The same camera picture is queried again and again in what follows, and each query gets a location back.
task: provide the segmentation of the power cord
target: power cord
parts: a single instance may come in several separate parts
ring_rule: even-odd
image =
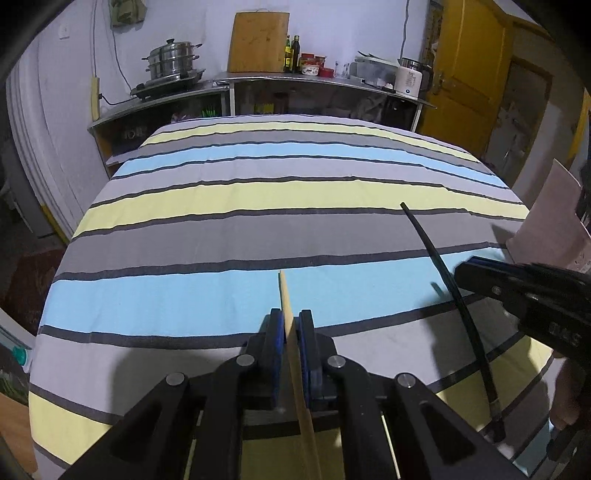
[[[404,28],[402,29],[402,45],[400,46],[400,58],[402,58],[402,54],[404,52],[404,44],[406,43],[406,26],[408,24],[408,4],[410,0],[407,0],[406,6],[406,15],[404,17]]]
[[[105,98],[105,95],[103,95],[102,93],[99,93],[99,100],[104,100],[106,103],[108,103],[110,106],[115,106],[115,105],[121,105],[122,103],[125,102],[130,102],[131,100],[133,100],[133,98],[130,98],[128,100],[123,100],[122,102],[115,102],[115,103],[111,103],[110,101],[108,101]]]
[[[115,40],[115,32],[113,32],[112,28],[111,28],[111,34],[113,35],[113,49],[115,50],[115,61],[117,62],[117,67],[119,68],[119,73],[121,74],[121,76],[125,80],[125,83],[127,84],[129,91],[131,92],[131,86],[129,85],[127,78],[125,78],[125,75],[123,75],[123,71],[121,70],[121,65],[119,64],[119,57],[117,55],[117,41]]]

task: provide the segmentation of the green item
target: green item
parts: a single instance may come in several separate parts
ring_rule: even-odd
[[[27,363],[27,351],[22,347],[14,347],[12,349],[12,356],[15,358],[15,360],[21,367]]]
[[[111,26],[121,27],[143,22],[146,10],[142,0],[109,0]]]
[[[289,35],[285,41],[285,59],[283,60],[283,71],[286,73],[291,71],[291,44]]]

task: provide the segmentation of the white wall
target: white wall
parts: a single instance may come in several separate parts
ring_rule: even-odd
[[[564,161],[579,121],[583,83],[555,44],[532,32],[516,29],[513,55],[553,75],[550,100],[540,129],[513,191],[531,207],[550,172],[552,160]]]
[[[39,35],[39,83],[47,128],[68,182],[83,212],[108,180],[90,117],[91,1],[74,1],[60,15],[71,18],[70,38],[60,40],[60,21]]]
[[[116,69],[108,5],[99,2],[96,48],[101,90],[111,102],[121,101],[128,89]],[[288,33],[292,38],[300,36],[301,51],[325,55],[329,67],[336,60],[353,60],[358,50],[397,59],[406,6],[404,0],[145,0],[145,4],[143,24],[115,32],[119,61],[132,87],[150,79],[147,62],[141,59],[168,38],[203,43],[197,50],[201,58],[194,65],[206,69],[205,79],[225,71],[234,14],[256,9],[289,12]],[[428,0],[410,0],[406,57],[420,55],[427,5]],[[75,21],[88,25],[90,19],[81,16]]]

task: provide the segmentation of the yellow door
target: yellow door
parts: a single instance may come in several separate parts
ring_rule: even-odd
[[[491,136],[513,48],[512,22],[493,0],[447,0],[423,135],[481,157]]]

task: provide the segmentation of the bed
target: bed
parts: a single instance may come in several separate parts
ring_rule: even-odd
[[[450,269],[472,255],[509,261],[505,241],[528,210],[476,158],[363,121],[270,115],[167,125],[119,160],[67,248],[37,337],[29,402],[44,480],[169,372],[199,375],[237,355],[280,307],[279,269],[293,310],[311,309],[339,353],[376,374],[414,373],[486,432],[470,343],[400,208]],[[463,294],[503,408],[499,450],[531,475],[557,362],[500,304]],[[245,479],[303,477],[289,392],[281,402],[246,418]],[[315,429],[323,477],[342,478],[338,419]]]

